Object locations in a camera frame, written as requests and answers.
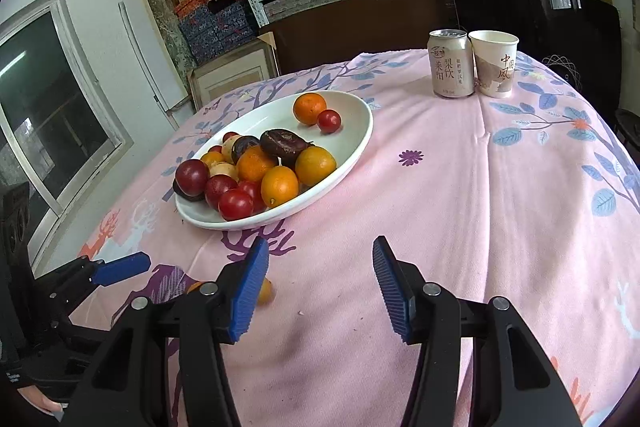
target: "white plate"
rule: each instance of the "white plate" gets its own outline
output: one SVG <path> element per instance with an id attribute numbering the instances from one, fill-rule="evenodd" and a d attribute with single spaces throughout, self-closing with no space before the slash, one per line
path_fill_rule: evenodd
<path id="1" fill-rule="evenodd" d="M 287 129 L 306 141 L 312 141 L 315 145 L 327 149 L 338 165 L 334 172 L 297 198 L 255 216 L 225 221 L 218 211 L 210 208 L 205 201 L 193 203 L 176 195 L 175 206 L 180 215 L 201 229 L 255 229 L 308 207 L 340 183 L 358 161 L 369 141 L 373 130 L 373 115 L 369 106 L 353 94 L 341 91 L 322 91 L 321 94 L 326 100 L 327 107 L 335 109 L 342 118 L 341 129 L 333 134 L 321 134 L 317 125 L 308 127 L 298 122 L 293 116 L 293 103 L 300 95 L 292 94 L 258 107 L 233 121 L 212 136 L 193 157 L 200 158 L 211 147 L 221 144 L 222 137 L 229 131 L 259 138 L 264 131 L 270 129 Z"/>

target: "screw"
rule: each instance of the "screw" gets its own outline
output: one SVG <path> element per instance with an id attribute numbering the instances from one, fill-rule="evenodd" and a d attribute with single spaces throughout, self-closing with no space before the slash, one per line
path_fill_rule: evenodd
<path id="1" fill-rule="evenodd" d="M 200 293 L 203 295 L 213 295 L 218 291 L 218 285 L 214 282 L 206 282 L 200 285 Z"/>
<path id="2" fill-rule="evenodd" d="M 136 297 L 131 301 L 131 307 L 135 310 L 141 310 L 146 308 L 146 305 L 149 303 L 146 297 Z"/>
<path id="3" fill-rule="evenodd" d="M 422 291 L 430 297 L 435 297 L 436 295 L 440 295 L 442 288 L 434 282 L 428 282 L 422 287 Z"/>
<path id="4" fill-rule="evenodd" d="M 500 311 L 509 309 L 509 301 L 505 297 L 494 298 L 494 308 Z"/>

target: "pink tablecloth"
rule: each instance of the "pink tablecloth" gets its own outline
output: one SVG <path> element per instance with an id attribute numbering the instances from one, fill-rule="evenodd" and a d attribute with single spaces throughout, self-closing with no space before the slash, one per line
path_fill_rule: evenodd
<path id="1" fill-rule="evenodd" d="M 507 100 L 437 98 L 424 50 L 363 54 L 226 94 L 180 128 L 80 252 L 108 261 L 143 250 L 152 269 L 98 290 L 75 320 L 108 328 L 135 295 L 160 302 L 215 279 L 259 234 L 276 299 L 223 347 L 242 424 L 398 425 L 418 347 L 392 331 L 372 270 L 383 234 L 458 297 L 511 299 L 584 425 L 599 425 L 640 365 L 640 176 L 571 86 L 523 54 L 517 70 Z M 180 219 L 171 185 L 183 159 L 252 108 L 321 89 L 354 92 L 374 110 L 371 140 L 340 185 L 261 229 L 212 232 Z M 458 425 L 470 355 L 464 343 Z M 180 404 L 174 418 L 185 425 Z"/>

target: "window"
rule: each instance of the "window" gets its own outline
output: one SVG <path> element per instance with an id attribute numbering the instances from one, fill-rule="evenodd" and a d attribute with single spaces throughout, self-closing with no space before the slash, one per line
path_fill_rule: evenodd
<path id="1" fill-rule="evenodd" d="M 64 0 L 37 0 L 0 25 L 0 128 L 0 184 L 30 184 L 33 260 L 122 143 Z"/>

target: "paper cup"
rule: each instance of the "paper cup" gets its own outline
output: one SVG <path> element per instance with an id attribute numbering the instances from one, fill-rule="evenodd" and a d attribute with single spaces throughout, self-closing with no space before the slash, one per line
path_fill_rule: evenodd
<path id="1" fill-rule="evenodd" d="M 493 98 L 511 96 L 519 39 L 492 30 L 471 32 L 469 38 L 474 48 L 480 91 Z"/>

